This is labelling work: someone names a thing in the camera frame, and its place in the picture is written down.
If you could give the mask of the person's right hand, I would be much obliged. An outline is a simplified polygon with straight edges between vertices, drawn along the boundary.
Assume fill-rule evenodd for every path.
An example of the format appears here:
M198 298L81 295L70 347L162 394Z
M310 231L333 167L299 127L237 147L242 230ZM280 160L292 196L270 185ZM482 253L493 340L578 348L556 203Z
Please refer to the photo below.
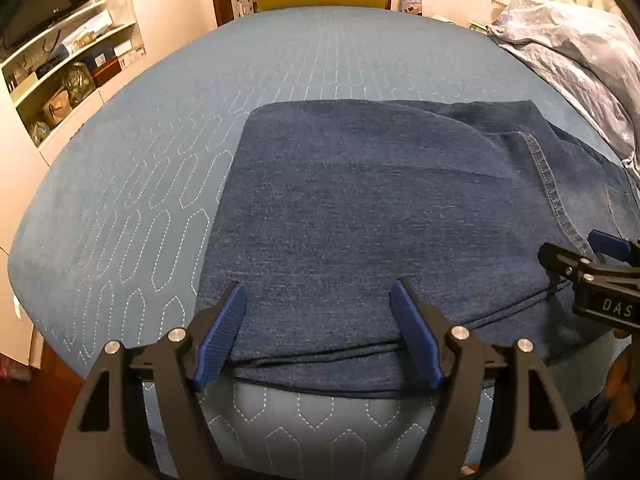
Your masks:
M636 401L628 378L631 364L631 346L627 346L612 363L606 376L603 395L611 403L608 409L608 424L611 427L630 422L636 414Z

